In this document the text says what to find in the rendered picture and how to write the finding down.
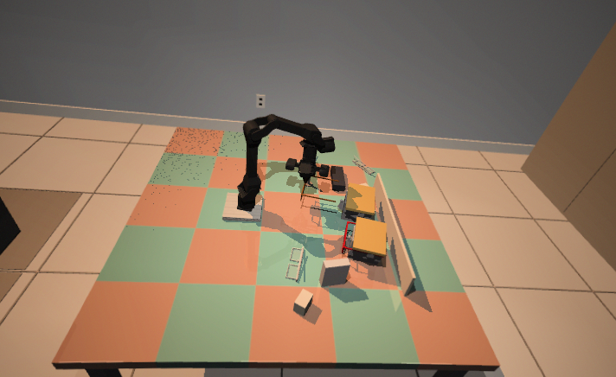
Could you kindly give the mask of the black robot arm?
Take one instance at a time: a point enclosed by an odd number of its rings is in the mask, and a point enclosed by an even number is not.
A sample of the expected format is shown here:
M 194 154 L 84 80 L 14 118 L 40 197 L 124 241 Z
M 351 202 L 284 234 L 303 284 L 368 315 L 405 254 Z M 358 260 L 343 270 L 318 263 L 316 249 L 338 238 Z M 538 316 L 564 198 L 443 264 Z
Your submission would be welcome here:
M 260 128 L 265 125 L 264 128 Z M 247 142 L 247 170 L 243 181 L 237 186 L 239 190 L 237 209 L 251 212 L 255 205 L 255 197 L 260 192 L 261 179 L 257 173 L 258 147 L 261 139 L 271 131 L 279 129 L 299 135 L 304 139 L 300 141 L 304 147 L 303 154 L 307 157 L 320 153 L 333 152 L 335 143 L 333 137 L 322 137 L 321 131 L 314 124 L 300 124 L 291 120 L 270 114 L 266 117 L 255 118 L 243 125 L 244 136 Z M 316 166 L 312 162 L 300 159 L 299 176 L 311 177 L 316 174 Z

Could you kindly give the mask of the grey flat rectangular panel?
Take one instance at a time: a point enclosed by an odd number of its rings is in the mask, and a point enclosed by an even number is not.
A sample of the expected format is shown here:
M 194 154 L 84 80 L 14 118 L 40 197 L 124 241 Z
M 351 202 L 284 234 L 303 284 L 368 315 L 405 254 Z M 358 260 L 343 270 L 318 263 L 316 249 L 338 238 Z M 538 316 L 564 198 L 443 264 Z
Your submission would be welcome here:
M 416 279 L 414 269 L 410 264 L 407 251 L 403 244 L 399 228 L 396 224 L 392 208 L 389 204 L 385 188 L 380 174 L 375 178 L 375 204 L 381 218 L 381 222 L 387 223 L 386 239 L 395 265 L 395 270 L 403 291 L 404 297 L 410 292 Z

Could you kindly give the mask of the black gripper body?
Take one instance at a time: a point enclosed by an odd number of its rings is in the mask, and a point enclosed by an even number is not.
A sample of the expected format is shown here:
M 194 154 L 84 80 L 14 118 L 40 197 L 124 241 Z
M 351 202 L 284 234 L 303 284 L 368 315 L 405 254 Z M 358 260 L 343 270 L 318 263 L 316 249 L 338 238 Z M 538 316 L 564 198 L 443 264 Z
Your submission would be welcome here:
M 315 165 L 316 162 L 316 156 L 314 157 L 307 157 L 303 154 L 303 158 L 304 162 L 312 162 L 313 166 L 316 166 L 316 171 L 319 172 L 320 176 L 323 177 L 328 177 L 329 174 L 329 169 L 330 166 L 329 165 L 324 165 L 321 164 L 321 167 L 317 167 L 317 165 Z M 298 171 L 299 171 L 299 163 L 297 163 L 297 159 L 293 159 L 293 158 L 288 158 L 287 162 L 286 162 L 286 169 L 288 170 L 294 170 L 294 167 L 298 167 Z

